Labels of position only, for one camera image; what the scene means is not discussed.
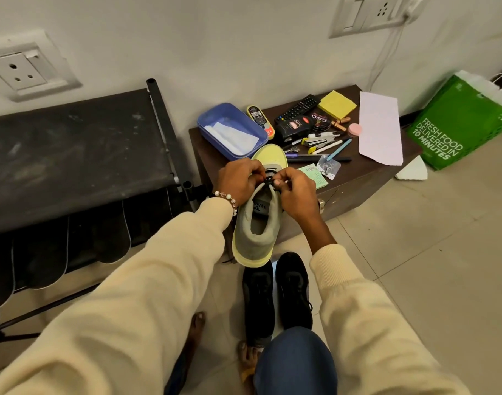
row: remote control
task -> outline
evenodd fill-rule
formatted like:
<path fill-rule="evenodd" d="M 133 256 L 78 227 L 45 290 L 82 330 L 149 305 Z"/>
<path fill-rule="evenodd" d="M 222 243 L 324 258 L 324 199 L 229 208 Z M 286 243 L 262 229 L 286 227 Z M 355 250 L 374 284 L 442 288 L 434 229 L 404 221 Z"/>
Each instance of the remote control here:
<path fill-rule="evenodd" d="M 276 118 L 275 122 L 282 122 L 283 120 L 290 120 L 296 116 L 303 115 L 310 109 L 315 108 L 319 103 L 320 100 L 313 94 L 310 94 Z"/>

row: sneaker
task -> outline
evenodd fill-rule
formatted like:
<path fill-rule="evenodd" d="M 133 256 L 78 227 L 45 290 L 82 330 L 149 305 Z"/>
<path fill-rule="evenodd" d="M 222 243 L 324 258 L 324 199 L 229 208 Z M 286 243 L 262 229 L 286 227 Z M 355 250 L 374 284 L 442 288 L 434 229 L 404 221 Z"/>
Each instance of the sneaker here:
<path fill-rule="evenodd" d="M 312 329 L 313 306 L 309 302 L 308 273 L 295 252 L 286 252 L 277 262 L 275 272 L 278 290 L 278 312 L 284 330 L 301 326 Z"/>
<path fill-rule="evenodd" d="M 246 338 L 249 346 L 270 343 L 275 329 L 273 305 L 273 265 L 268 261 L 258 268 L 246 267 L 242 279 Z"/>
<path fill-rule="evenodd" d="M 286 154 L 281 147 L 268 144 L 251 159 L 258 159 L 266 168 L 268 180 L 261 183 L 251 198 L 240 208 L 233 233 L 235 260 L 247 267 L 260 267 L 271 259 L 273 246 L 281 225 L 282 204 L 272 177 L 287 167 Z"/>

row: cream sweatshirt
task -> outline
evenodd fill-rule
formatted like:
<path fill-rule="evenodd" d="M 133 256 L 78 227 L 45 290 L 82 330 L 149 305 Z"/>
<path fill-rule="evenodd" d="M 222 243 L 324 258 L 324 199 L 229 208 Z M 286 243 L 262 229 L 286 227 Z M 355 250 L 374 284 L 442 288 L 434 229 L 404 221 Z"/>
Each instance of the cream sweatshirt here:
<path fill-rule="evenodd" d="M 168 222 L 0 374 L 0 394 L 163 394 L 231 217 L 229 203 L 214 198 Z M 339 393 L 469 393 L 344 247 L 320 249 L 310 267 Z"/>

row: pink lid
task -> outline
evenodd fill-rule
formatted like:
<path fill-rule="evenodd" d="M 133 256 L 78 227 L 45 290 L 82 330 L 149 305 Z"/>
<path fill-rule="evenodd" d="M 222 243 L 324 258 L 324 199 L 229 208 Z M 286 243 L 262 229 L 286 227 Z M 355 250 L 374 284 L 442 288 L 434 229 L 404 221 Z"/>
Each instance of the pink lid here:
<path fill-rule="evenodd" d="M 348 133 L 350 133 L 352 136 L 359 136 L 362 131 L 363 127 L 357 123 L 352 123 L 348 126 Z"/>

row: tile floor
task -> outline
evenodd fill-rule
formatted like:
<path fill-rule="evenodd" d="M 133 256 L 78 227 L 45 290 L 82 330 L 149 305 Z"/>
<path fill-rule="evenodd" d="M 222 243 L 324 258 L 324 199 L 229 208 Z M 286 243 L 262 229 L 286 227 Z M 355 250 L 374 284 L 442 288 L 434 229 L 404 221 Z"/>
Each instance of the tile floor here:
<path fill-rule="evenodd" d="M 502 135 L 455 165 L 430 172 L 425 182 L 391 180 L 366 203 L 327 224 L 446 369 L 474 394 L 502 395 Z M 288 250 L 309 262 L 302 236 L 277 245 L 275 254 Z M 45 290 L 16 294 L 1 318 L 98 282 L 117 265 L 96 263 Z M 215 267 L 199 307 L 208 323 L 185 394 L 242 393 L 235 362 L 235 346 L 244 334 L 241 275 L 239 265 Z M 310 277 L 313 330 L 323 337 L 320 296 Z M 7 333 L 40 330 L 65 307 Z M 0 345 L 0 368 L 29 344 Z"/>

